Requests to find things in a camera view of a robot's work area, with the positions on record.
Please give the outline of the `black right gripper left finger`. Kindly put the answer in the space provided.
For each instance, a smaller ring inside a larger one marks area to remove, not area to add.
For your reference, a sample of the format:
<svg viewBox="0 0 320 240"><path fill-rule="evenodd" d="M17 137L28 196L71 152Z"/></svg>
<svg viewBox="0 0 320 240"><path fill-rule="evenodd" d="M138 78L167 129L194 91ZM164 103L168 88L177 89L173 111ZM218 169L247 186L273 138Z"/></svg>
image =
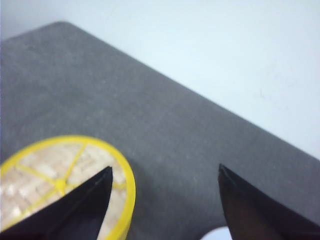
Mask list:
<svg viewBox="0 0 320 240"><path fill-rule="evenodd" d="M113 171L106 167L61 199L14 224L2 240L96 240L110 202Z"/></svg>

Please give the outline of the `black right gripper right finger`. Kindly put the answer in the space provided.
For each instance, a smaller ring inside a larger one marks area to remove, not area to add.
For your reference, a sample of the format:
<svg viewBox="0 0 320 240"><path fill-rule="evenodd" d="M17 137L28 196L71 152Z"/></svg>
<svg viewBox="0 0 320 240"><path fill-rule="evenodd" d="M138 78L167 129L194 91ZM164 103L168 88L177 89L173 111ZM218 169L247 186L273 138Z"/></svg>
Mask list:
<svg viewBox="0 0 320 240"><path fill-rule="evenodd" d="M320 226L254 187L220 164L223 214L234 240L318 240Z"/></svg>

